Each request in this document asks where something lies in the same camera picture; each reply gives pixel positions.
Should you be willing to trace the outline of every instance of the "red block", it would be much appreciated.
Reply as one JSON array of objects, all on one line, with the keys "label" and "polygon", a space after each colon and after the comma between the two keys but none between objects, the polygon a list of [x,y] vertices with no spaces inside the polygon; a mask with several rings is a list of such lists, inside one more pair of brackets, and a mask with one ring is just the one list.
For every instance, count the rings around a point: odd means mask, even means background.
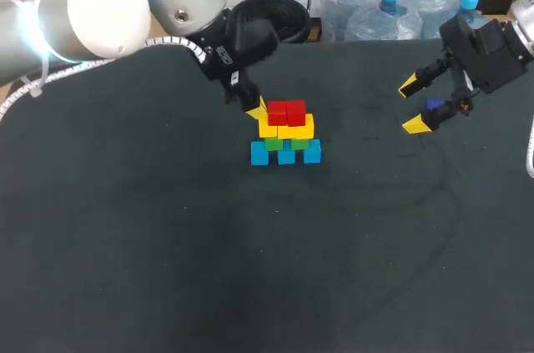
[{"label": "red block", "polygon": [[285,101],[269,101],[267,103],[267,120],[269,126],[287,125],[287,103]]},{"label": "red block", "polygon": [[287,125],[306,125],[306,103],[302,100],[287,102]]}]

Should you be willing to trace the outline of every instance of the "cable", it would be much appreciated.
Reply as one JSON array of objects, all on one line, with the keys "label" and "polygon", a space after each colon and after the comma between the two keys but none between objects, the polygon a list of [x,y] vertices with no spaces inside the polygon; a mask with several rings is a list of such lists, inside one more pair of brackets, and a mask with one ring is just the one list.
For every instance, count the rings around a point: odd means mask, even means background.
[{"label": "cable", "polygon": [[[186,47],[188,50],[193,52],[194,56],[199,60],[200,63],[204,63],[204,61],[207,58],[206,52],[196,45],[195,43],[189,41],[187,38],[177,38],[173,36],[167,36],[164,38],[151,38],[147,40],[144,43],[144,48],[149,48],[153,46],[163,46],[163,45],[174,45],[174,46],[183,46]],[[55,80],[59,80],[62,78],[67,78],[69,76],[75,75],[77,73],[85,72],[89,69],[93,69],[96,67],[101,67],[107,63],[112,63],[114,59],[101,59],[98,61],[89,61],[86,63],[81,63],[79,65],[76,65],[71,68],[64,69],[62,71],[58,71],[56,73],[52,73],[51,75],[48,75],[46,79],[43,80],[43,84],[45,83],[51,83]],[[0,121],[2,121],[3,117],[6,115],[6,112],[24,95],[31,93],[32,90],[35,90],[36,88],[40,88],[40,83],[42,79],[34,80],[33,82],[29,82],[28,78],[24,77],[22,80],[26,83],[21,88],[18,88],[14,93],[12,93],[6,100],[3,102],[2,105],[0,105]]]},{"label": "cable", "polygon": [[534,178],[534,121],[532,122],[531,137],[528,140],[528,149],[526,150],[526,171]]}]

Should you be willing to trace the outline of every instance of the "yellow block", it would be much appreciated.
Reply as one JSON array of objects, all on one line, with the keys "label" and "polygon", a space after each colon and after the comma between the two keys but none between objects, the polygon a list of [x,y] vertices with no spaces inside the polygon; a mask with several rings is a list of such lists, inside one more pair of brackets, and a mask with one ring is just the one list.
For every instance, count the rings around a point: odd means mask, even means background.
[{"label": "yellow block", "polygon": [[410,78],[406,80],[402,86],[400,86],[399,93],[402,94],[402,97],[406,98],[406,95],[402,92],[402,89],[405,88],[406,86],[411,85],[416,80],[417,80],[417,77],[416,77],[416,73],[414,72],[414,74],[411,75]]},{"label": "yellow block", "polygon": [[265,102],[262,97],[259,98],[259,107],[253,108],[250,111],[246,112],[248,115],[250,115],[254,119],[262,119],[267,118],[267,108],[265,107]]},{"label": "yellow block", "polygon": [[276,138],[278,136],[278,126],[269,126],[267,117],[258,120],[259,136],[262,139]]},{"label": "yellow block", "polygon": [[314,116],[311,113],[306,114],[306,125],[297,126],[296,128],[297,139],[313,139],[315,133]]},{"label": "yellow block", "polygon": [[423,118],[421,117],[421,114],[417,115],[413,119],[410,119],[408,122],[406,122],[404,125],[402,125],[402,127],[409,134],[423,134],[424,132],[431,132],[432,131],[432,129],[430,129],[423,122]]},{"label": "yellow block", "polygon": [[297,127],[279,126],[278,139],[295,139],[297,137]]}]

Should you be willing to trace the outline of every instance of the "cube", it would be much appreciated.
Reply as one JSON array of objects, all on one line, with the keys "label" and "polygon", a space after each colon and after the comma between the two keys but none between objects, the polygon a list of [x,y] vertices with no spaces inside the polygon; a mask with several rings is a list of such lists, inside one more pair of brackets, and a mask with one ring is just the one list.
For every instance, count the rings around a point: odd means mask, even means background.
[{"label": "cube", "polygon": [[304,150],[304,164],[320,164],[321,155],[320,141],[310,140],[310,146]]},{"label": "cube", "polygon": [[291,139],[291,149],[294,151],[306,150],[310,146],[308,139]]},{"label": "cube", "polygon": [[287,125],[287,105],[285,101],[269,101],[267,104],[269,126]]},{"label": "cube", "polygon": [[264,142],[250,144],[250,163],[252,165],[269,165],[269,152]]},{"label": "cube", "polygon": [[278,127],[278,139],[295,139],[297,137],[297,128],[290,128],[289,126]]},{"label": "cube", "polygon": [[284,148],[278,151],[278,164],[291,165],[295,163],[296,152],[291,149],[291,141],[284,140]]},{"label": "cube", "polygon": [[287,125],[306,125],[306,103],[303,100],[288,101],[287,104]]},{"label": "cube", "polygon": [[267,138],[265,140],[265,149],[267,151],[278,151],[284,148],[284,140],[278,138]]},{"label": "cube", "polygon": [[267,117],[258,120],[258,130],[259,136],[262,139],[275,138],[278,136],[278,127],[269,126],[269,121]]},{"label": "cube", "polygon": [[314,116],[306,114],[306,125],[293,128],[296,130],[296,139],[313,139],[315,133]]}]

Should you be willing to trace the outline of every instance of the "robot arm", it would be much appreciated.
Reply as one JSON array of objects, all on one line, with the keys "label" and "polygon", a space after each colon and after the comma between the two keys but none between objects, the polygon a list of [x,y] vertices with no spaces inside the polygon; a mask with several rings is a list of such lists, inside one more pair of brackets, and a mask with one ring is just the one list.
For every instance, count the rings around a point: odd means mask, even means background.
[{"label": "robot arm", "polygon": [[436,131],[457,113],[469,115],[476,89],[493,93],[526,73],[534,61],[534,0],[519,0],[511,10],[510,22],[494,20],[477,30],[460,16],[441,26],[443,57],[417,69],[399,92],[409,98],[451,70],[451,100],[429,99],[421,113],[403,125],[409,134]]},{"label": "robot arm", "polygon": [[0,0],[0,84],[41,68],[116,59],[149,35],[150,11],[171,36],[208,27],[226,0]]}]

